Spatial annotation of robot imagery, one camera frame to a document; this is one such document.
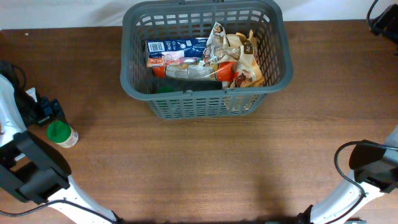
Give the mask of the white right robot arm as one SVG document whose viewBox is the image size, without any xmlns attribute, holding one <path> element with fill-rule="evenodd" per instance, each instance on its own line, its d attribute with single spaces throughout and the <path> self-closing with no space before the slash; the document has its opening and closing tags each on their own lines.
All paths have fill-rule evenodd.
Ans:
<svg viewBox="0 0 398 224">
<path fill-rule="evenodd" d="M 353 147 L 349 158 L 350 172 L 344 174 L 338 156 Z M 343 178 L 332 193 L 321 202 L 299 213 L 294 223 L 351 223 L 350 218 L 370 201 L 397 188 L 397 129 L 383 144 L 368 140 L 350 141 L 341 145 L 333 159 L 335 169 Z"/>
</svg>

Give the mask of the beige coffee pouch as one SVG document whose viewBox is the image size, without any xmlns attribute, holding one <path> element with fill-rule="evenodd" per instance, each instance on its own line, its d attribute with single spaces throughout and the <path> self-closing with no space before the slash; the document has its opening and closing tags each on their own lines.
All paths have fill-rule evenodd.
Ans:
<svg viewBox="0 0 398 224">
<path fill-rule="evenodd" d="M 227 62 L 233 62 L 232 77 L 222 82 L 223 89 L 259 87 L 264 81 L 259 68 L 258 39 L 252 30 L 249 37 L 239 32 L 227 34 L 224 38 L 224 48 L 228 53 Z"/>
</svg>

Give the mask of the orange spaghetti pack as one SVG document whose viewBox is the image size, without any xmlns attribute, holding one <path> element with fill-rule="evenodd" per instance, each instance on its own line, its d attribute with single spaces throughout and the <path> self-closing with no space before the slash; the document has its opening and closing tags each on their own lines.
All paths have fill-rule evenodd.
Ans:
<svg viewBox="0 0 398 224">
<path fill-rule="evenodd" d="M 238 72 L 233 69 L 234 64 L 234 62 L 223 62 L 210 66 L 193 64 L 169 65 L 166 67 L 154 67 L 152 71 L 159 78 L 230 82 L 238 76 Z"/>
</svg>

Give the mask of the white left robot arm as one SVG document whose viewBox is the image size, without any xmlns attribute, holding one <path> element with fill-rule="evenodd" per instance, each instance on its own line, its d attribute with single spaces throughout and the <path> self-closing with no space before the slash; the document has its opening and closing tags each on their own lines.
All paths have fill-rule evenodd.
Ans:
<svg viewBox="0 0 398 224">
<path fill-rule="evenodd" d="M 1 188 L 20 202 L 34 202 L 34 213 L 52 208 L 74 223 L 121 223 L 73 180 L 65 158 L 27 130 L 16 104 L 17 91 L 1 77 Z"/>
</svg>

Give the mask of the grey plastic basket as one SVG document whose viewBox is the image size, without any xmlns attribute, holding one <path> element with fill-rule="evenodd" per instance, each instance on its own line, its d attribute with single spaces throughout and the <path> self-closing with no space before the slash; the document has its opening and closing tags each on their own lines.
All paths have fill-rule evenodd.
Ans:
<svg viewBox="0 0 398 224">
<path fill-rule="evenodd" d="M 229 33 L 254 32 L 264 78 L 261 86 L 225 90 L 217 82 L 157 78 L 147 67 L 147 40 L 208 37 L 215 22 Z M 282 11 L 273 0 L 144 1 L 133 5 L 123 17 L 121 86 L 161 118 L 249 114 L 266 95 L 285 88 L 292 76 Z M 163 86 L 175 91 L 157 94 Z"/>
</svg>

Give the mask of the green white cup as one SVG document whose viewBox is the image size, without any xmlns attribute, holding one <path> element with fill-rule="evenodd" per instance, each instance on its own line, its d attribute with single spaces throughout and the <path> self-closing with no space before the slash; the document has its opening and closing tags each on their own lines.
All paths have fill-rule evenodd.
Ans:
<svg viewBox="0 0 398 224">
<path fill-rule="evenodd" d="M 78 133 L 68 124 L 62 121 L 54 121 L 48 125 L 47 138 L 63 148 L 73 147 L 79 139 Z"/>
</svg>

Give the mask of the beige brown snack pouch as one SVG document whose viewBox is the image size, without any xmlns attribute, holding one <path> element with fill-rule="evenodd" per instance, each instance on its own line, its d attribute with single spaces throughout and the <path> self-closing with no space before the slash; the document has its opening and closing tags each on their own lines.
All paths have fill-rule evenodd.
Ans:
<svg viewBox="0 0 398 224">
<path fill-rule="evenodd" d="M 206 41 L 199 65 L 207 67 L 223 62 L 239 62 L 246 67 L 254 60 L 254 45 L 240 33 L 227 34 L 224 27 L 215 22 Z"/>
</svg>

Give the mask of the blue tissue pack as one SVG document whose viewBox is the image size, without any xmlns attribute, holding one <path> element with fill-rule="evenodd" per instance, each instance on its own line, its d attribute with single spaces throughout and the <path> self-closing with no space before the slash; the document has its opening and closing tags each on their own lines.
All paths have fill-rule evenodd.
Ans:
<svg viewBox="0 0 398 224">
<path fill-rule="evenodd" d="M 145 46 L 147 67 L 166 67 L 197 63 L 205 51 L 206 37 L 192 39 L 147 40 Z"/>
</svg>

